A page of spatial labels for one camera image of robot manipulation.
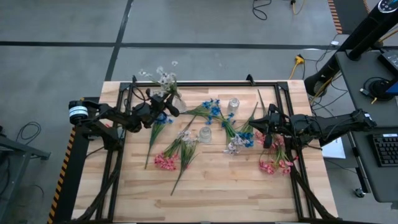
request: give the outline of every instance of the wooden tabletop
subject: wooden tabletop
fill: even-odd
[[[287,81],[294,114],[311,114],[303,81]],[[100,103],[116,106],[120,82],[105,82]],[[210,98],[221,100],[221,110],[226,113],[228,100],[237,97],[240,106],[235,126],[242,125],[259,102],[255,118],[262,117],[260,90],[264,104],[276,104],[273,87],[180,87],[188,109]],[[192,119],[181,115],[173,124],[166,125],[159,134],[150,154],[148,168],[144,169],[149,147],[150,129],[127,133],[123,164],[119,181],[114,222],[272,222],[297,221],[292,186],[289,175],[280,172],[269,175],[258,168],[262,146],[244,148],[235,156],[223,154],[226,148],[225,130],[213,123],[211,144],[199,144],[189,169],[183,174],[177,188],[170,196],[179,171],[160,170],[154,165],[154,156],[162,152]],[[203,118],[196,118],[190,130],[198,133],[205,126]],[[319,146],[318,141],[310,143]],[[88,153],[103,145],[102,140],[90,143]],[[310,188],[319,201],[337,216],[322,152],[306,148],[303,157],[307,167]],[[85,161],[73,218],[79,217],[100,190],[106,151],[98,151]],[[305,196],[300,191],[304,214],[308,216]],[[104,206],[108,211],[110,191]]]

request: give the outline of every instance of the white paper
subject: white paper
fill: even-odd
[[[325,158],[345,159],[343,142],[341,138],[333,140],[331,143],[322,147],[322,155]]]

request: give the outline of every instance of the concrete floor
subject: concrete floor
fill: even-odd
[[[0,41],[114,42],[127,0],[0,0]],[[372,8],[377,1],[369,0]],[[123,42],[185,42],[238,44],[328,45],[336,34],[327,0],[308,0],[293,16],[289,2],[274,0],[264,8],[267,21],[256,19],[251,0],[135,0]],[[388,44],[398,45],[398,36]],[[29,164],[9,222],[46,222],[71,125],[67,104],[81,96],[98,96],[113,48],[0,47],[0,124],[14,138],[29,121],[42,126],[32,146],[52,152],[49,161]],[[287,79],[294,57],[318,58],[320,50],[128,49],[122,48],[112,80],[130,80],[141,68],[155,69],[179,62],[179,80]],[[306,63],[306,75],[315,63]],[[301,79],[302,68],[295,79]],[[345,88],[342,78],[335,82]],[[322,103],[341,94],[330,88]],[[50,106],[45,110],[43,105]],[[351,112],[349,95],[328,106],[334,115]],[[318,115],[329,116],[323,110]],[[398,211],[377,203],[370,194],[356,198],[356,176],[346,170],[328,171],[341,218],[396,223]],[[40,185],[45,192],[32,187]]]

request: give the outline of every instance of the keyboard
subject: keyboard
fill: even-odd
[[[379,167],[398,166],[398,134],[369,136]]]

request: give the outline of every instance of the yellow cable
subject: yellow cable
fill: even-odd
[[[304,7],[305,1],[306,1],[306,0],[303,1],[303,4],[301,5],[300,10],[298,10],[298,13],[296,13],[296,10],[295,10],[295,3],[293,3],[293,14],[298,15],[298,14],[301,12],[301,10],[302,10],[303,7]]]
[[[296,62],[296,64],[295,64],[294,67],[293,67],[292,73],[290,74],[289,80],[291,80],[291,79],[293,78],[294,71],[296,70],[296,67],[297,67],[298,65],[299,65],[299,64]]]
[[[396,33],[398,33],[398,30],[395,30],[394,32],[391,32],[390,34],[387,34],[385,37],[381,38],[379,40],[379,42],[383,42],[383,41],[387,40],[390,36],[392,36],[392,35],[394,35]]]
[[[317,91],[317,93],[315,94],[315,96],[312,98],[311,100],[311,104],[314,102],[314,100],[321,95],[322,91],[326,88],[326,86],[332,81],[333,77],[331,77],[328,81],[326,81],[321,88],[319,88],[319,90]]]

